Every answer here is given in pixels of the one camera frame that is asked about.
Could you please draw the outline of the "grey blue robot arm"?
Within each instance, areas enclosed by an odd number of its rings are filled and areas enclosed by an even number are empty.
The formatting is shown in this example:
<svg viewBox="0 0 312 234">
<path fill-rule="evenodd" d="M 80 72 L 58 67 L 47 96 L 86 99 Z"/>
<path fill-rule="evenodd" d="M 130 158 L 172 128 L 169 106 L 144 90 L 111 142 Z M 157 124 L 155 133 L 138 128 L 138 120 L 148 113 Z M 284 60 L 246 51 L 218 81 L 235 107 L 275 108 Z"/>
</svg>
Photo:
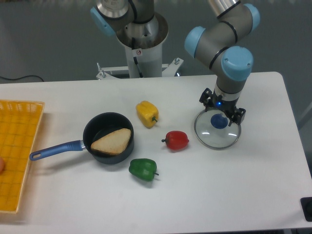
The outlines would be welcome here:
<svg viewBox="0 0 312 234">
<path fill-rule="evenodd" d="M 237 42 L 259 25 L 260 14 L 253 5 L 238 0 L 212 0 L 209 4 L 218 24 L 209 30 L 200 26 L 192 29 L 184 47 L 217 76 L 215 88 L 206 89 L 199 101 L 206 109 L 216 108 L 230 123 L 240 125 L 246 111 L 236 103 L 254 59 Z M 102 33 L 115 35 L 124 46 L 131 78 L 161 76 L 162 44 L 169 29 L 152 0 L 99 0 L 90 14 Z"/>
</svg>

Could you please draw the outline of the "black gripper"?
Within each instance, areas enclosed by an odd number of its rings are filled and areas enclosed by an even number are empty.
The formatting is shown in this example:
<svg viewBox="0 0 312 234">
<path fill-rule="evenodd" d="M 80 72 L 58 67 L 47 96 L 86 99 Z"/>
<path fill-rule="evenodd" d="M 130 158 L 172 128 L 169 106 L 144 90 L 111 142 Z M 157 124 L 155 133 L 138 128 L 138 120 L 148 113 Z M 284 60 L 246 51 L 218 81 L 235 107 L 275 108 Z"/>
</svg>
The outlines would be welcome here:
<svg viewBox="0 0 312 234">
<path fill-rule="evenodd" d="M 218 109 L 229 119 L 228 126 L 233 123 L 240 125 L 245 117 L 245 109 L 237 108 L 236 103 L 239 99 L 239 93 L 228 94 L 214 90 L 213 94 L 209 88 L 206 88 L 199 98 L 199 102 L 205 107 L 204 111 L 209 109 Z"/>
</svg>

